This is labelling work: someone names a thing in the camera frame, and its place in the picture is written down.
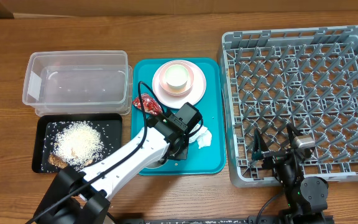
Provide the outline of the white napkin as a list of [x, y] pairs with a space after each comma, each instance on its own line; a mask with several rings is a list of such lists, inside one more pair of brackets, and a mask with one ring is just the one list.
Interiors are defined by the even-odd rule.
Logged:
[[192, 130], [193, 135], [189, 138], [189, 143], [197, 143], [198, 149], [209, 147], [212, 141], [212, 134], [207, 127], [197, 124]]

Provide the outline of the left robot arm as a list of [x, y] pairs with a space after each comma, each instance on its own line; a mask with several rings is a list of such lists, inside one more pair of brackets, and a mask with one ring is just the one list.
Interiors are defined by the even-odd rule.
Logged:
[[81, 171], [70, 166], [60, 170], [30, 222], [110, 222], [114, 195], [142, 169], [181, 154], [203, 119], [198, 109], [185, 103], [176, 113], [145, 117], [144, 122], [135, 138], [107, 158]]

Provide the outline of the white rice pile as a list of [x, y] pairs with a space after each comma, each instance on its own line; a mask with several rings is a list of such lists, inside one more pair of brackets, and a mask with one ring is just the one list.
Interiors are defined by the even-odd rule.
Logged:
[[121, 141], [122, 122], [119, 120], [49, 122], [40, 170], [56, 172], [61, 169], [48, 163], [51, 154], [63, 159], [94, 159], [92, 164], [95, 164], [119, 149]]

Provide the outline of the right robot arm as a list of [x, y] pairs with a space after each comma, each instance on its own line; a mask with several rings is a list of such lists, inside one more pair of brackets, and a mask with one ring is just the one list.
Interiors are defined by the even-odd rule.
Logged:
[[315, 141], [309, 135], [302, 134], [292, 124], [287, 125], [290, 147], [280, 151], [271, 151], [262, 138], [254, 131], [252, 160], [262, 161], [262, 168], [271, 170], [283, 190], [273, 196], [260, 209], [256, 222], [259, 223], [265, 208], [276, 198], [284, 195], [288, 208], [279, 211], [275, 223], [333, 223], [325, 217], [323, 211], [328, 208], [328, 182], [321, 177], [305, 177], [300, 164], [309, 159], [316, 149]]

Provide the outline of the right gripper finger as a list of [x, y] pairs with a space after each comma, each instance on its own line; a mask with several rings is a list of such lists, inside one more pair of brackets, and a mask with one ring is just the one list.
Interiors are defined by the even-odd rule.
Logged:
[[254, 148], [252, 150], [253, 153], [257, 152], [267, 152], [269, 149], [262, 137], [262, 134], [258, 129], [254, 131]]
[[294, 125], [288, 123], [287, 124], [287, 133], [288, 133], [288, 139], [294, 140], [298, 136], [302, 136], [303, 134], [294, 127]]

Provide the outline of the clear plastic bin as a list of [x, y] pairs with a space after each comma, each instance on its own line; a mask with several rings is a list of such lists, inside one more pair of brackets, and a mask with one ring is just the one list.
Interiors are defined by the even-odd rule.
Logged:
[[35, 52], [24, 77], [22, 102], [36, 115], [118, 113], [132, 103], [132, 67], [123, 50]]

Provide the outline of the teal serving tray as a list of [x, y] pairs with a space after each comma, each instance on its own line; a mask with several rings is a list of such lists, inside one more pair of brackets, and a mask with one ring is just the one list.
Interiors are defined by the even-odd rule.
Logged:
[[[198, 149], [196, 142], [189, 144], [186, 160], [169, 160], [156, 169], [143, 169], [140, 175], [192, 175], [215, 174], [220, 172], [226, 163], [225, 130], [223, 118], [223, 101], [221, 93], [220, 71], [218, 64], [211, 58], [187, 58], [197, 65], [206, 77], [206, 91], [202, 99], [194, 106], [203, 117], [203, 125], [212, 134], [209, 147]], [[138, 96], [138, 82], [143, 81], [152, 88], [152, 79], [157, 69], [170, 59], [141, 60], [133, 71], [133, 98]]]

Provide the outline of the black tray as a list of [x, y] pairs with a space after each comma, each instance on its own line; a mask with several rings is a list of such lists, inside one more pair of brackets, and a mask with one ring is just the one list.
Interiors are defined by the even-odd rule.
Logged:
[[122, 118], [119, 114], [61, 114], [39, 119], [32, 170], [58, 172], [66, 166], [79, 171], [121, 147]]

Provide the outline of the red snack wrapper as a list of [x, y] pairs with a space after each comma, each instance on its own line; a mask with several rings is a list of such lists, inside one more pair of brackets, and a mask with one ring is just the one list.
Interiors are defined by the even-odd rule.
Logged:
[[143, 94], [141, 94], [141, 98], [142, 98], [142, 103], [140, 103], [140, 98], [139, 97], [136, 97], [134, 99], [134, 101], [132, 102], [132, 104], [137, 109], [141, 110], [142, 107], [144, 107], [144, 111], [146, 113], [152, 114], [152, 115], [158, 115], [158, 114], [163, 113], [161, 106], [149, 94], [143, 93]]

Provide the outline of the grey metal bowl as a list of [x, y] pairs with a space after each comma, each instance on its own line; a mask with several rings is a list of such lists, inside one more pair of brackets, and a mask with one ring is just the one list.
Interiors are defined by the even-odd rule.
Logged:
[[146, 168], [147, 169], [156, 169], [159, 168], [161, 166], [164, 165], [164, 163], [166, 163], [167, 159], [166, 158], [161, 158], [155, 162], [150, 163]]

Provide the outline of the grey dishwasher rack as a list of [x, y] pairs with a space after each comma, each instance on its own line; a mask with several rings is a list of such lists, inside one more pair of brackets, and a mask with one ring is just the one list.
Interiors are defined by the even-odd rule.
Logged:
[[254, 131], [278, 151], [288, 124], [316, 143], [305, 176], [358, 181], [358, 26], [226, 32], [219, 64], [233, 185], [277, 183], [252, 160]]

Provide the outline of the brown food piece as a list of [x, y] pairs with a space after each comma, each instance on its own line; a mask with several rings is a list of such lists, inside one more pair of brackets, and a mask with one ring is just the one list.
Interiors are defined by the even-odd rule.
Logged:
[[51, 154], [48, 157], [49, 164], [61, 169], [70, 166], [75, 170], [81, 170], [84, 167], [91, 165], [93, 162], [94, 159], [63, 159], [54, 154]]

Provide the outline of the white pink plate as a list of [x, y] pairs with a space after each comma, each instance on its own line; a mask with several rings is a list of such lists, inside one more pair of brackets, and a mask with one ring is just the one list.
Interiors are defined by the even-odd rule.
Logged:
[[[171, 95], [169, 92], [163, 89], [161, 84], [164, 67], [173, 64], [180, 64], [187, 68], [194, 74], [194, 79], [191, 86], [189, 83], [186, 84], [188, 88], [183, 95]], [[172, 60], [161, 65], [154, 74], [152, 79], [152, 89], [157, 96], [158, 100], [166, 107], [179, 109], [183, 104], [190, 103], [192, 105], [197, 104], [202, 99], [206, 91], [206, 77], [202, 70], [194, 63], [187, 60]]]

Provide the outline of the cream cup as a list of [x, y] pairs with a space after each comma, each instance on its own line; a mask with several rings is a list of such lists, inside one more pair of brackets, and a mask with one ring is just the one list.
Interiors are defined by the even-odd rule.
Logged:
[[170, 65], [165, 72], [165, 81], [172, 89], [182, 89], [187, 84], [188, 70], [182, 65]]

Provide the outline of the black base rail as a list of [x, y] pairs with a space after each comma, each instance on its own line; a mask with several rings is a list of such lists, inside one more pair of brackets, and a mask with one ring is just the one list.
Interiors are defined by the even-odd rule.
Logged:
[[294, 220], [273, 215], [263, 215], [258, 220], [256, 216], [247, 218], [217, 218], [193, 220], [144, 220], [141, 218], [127, 218], [118, 220], [120, 224], [285, 224], [285, 223], [334, 223], [332, 216], [328, 217], [296, 217]]

